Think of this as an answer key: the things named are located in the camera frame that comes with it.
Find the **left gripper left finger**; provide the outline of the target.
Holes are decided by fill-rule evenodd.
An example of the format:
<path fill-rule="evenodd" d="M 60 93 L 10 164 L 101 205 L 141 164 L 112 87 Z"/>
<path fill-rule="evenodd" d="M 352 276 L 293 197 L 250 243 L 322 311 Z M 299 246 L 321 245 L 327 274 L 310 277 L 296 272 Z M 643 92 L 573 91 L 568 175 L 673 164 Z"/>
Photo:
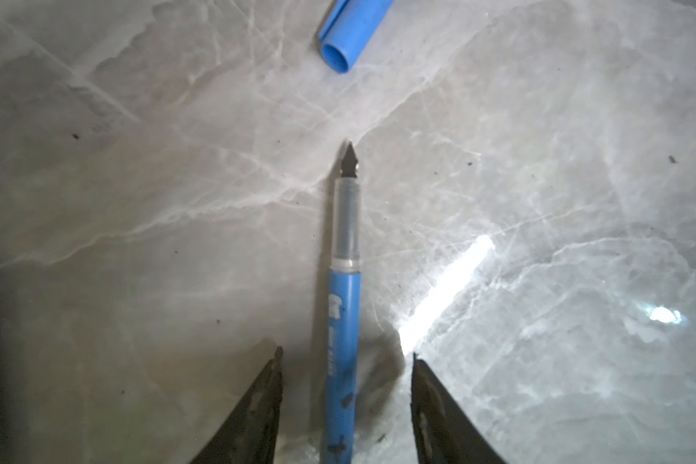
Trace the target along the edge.
<path fill-rule="evenodd" d="M 237 403 L 208 444 L 191 464 L 272 464 L 280 427 L 283 398 L 281 360 L 278 346 L 274 357 Z"/>

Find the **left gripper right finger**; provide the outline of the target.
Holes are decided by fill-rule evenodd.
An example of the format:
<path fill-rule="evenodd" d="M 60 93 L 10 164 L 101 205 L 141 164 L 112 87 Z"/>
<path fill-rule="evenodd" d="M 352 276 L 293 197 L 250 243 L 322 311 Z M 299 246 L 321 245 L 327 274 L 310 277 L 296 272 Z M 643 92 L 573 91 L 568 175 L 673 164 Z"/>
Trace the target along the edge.
<path fill-rule="evenodd" d="M 413 357 L 411 418 L 419 463 L 505 464 L 418 356 Z"/>

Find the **blue pen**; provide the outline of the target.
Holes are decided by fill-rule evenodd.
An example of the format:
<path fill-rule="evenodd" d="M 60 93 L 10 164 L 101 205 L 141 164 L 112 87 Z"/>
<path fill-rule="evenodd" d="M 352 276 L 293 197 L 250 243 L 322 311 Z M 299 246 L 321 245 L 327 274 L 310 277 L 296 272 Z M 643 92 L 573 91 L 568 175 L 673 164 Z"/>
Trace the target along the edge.
<path fill-rule="evenodd" d="M 358 170 L 355 149 L 347 142 L 338 161 L 332 202 L 324 463 L 350 463 L 353 456 L 362 287 Z"/>

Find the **blue pen cap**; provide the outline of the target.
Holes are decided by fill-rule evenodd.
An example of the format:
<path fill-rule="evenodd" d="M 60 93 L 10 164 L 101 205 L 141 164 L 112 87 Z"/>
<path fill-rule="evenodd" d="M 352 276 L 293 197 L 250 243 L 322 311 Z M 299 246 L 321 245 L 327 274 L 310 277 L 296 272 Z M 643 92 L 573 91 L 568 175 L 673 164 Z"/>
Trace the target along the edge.
<path fill-rule="evenodd" d="M 318 33 L 320 53 L 337 73 L 348 73 L 384 17 L 392 0 L 338 0 Z"/>

